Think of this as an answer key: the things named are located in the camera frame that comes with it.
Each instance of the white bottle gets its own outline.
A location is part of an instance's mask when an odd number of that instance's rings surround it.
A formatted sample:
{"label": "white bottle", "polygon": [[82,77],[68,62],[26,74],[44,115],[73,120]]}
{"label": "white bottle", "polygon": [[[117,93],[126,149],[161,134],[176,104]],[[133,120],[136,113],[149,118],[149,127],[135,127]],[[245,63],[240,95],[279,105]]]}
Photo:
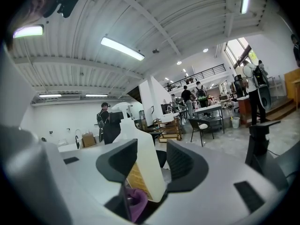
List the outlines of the white bottle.
{"label": "white bottle", "polygon": [[143,190],[148,200],[160,202],[165,192],[165,181],[161,172],[152,136],[135,127],[134,121],[127,118],[126,109],[129,103],[118,103],[112,110],[122,110],[121,133],[113,142],[123,139],[137,139],[137,159],[127,181],[132,188]]}

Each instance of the white bucket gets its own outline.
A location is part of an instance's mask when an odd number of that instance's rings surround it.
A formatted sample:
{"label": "white bucket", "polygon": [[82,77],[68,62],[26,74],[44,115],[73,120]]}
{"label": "white bucket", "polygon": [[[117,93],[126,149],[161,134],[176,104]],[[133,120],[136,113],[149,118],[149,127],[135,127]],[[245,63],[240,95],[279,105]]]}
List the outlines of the white bucket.
{"label": "white bucket", "polygon": [[232,119],[232,127],[238,128],[240,126],[240,118],[233,118]]}

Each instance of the cardboard box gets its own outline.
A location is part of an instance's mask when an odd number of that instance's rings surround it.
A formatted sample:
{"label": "cardboard box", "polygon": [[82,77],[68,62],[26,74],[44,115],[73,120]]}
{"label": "cardboard box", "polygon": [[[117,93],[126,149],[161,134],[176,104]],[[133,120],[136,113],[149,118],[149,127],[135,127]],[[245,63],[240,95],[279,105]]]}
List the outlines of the cardboard box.
{"label": "cardboard box", "polygon": [[85,133],[82,135],[82,144],[84,148],[88,148],[96,144],[93,133]]}

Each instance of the purple cloth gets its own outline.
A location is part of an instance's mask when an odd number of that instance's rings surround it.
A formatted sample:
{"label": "purple cloth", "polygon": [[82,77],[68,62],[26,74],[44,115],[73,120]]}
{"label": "purple cloth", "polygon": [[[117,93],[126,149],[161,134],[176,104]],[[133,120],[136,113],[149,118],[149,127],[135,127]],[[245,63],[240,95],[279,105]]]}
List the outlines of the purple cloth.
{"label": "purple cloth", "polygon": [[137,188],[126,188],[127,196],[132,197],[135,205],[130,205],[131,221],[135,222],[146,207],[148,198],[145,192]]}

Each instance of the black metal railing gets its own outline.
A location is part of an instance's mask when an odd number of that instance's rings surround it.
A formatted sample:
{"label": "black metal railing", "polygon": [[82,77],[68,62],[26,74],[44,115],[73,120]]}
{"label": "black metal railing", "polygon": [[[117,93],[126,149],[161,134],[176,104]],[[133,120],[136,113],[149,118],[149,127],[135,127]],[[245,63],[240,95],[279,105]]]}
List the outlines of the black metal railing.
{"label": "black metal railing", "polygon": [[226,69],[224,67],[224,64],[221,64],[221,65],[215,66],[213,68],[204,70],[200,73],[196,73],[194,75],[186,77],[184,79],[181,79],[177,82],[173,82],[169,86],[165,86],[164,88],[167,91],[171,91],[172,89],[180,88],[180,87],[183,87],[184,85],[187,85],[190,83],[195,83],[196,81],[199,81],[201,79],[204,79],[204,78],[207,78],[207,77],[210,77],[210,76],[213,76],[213,75],[225,72],[225,71],[226,71]]}

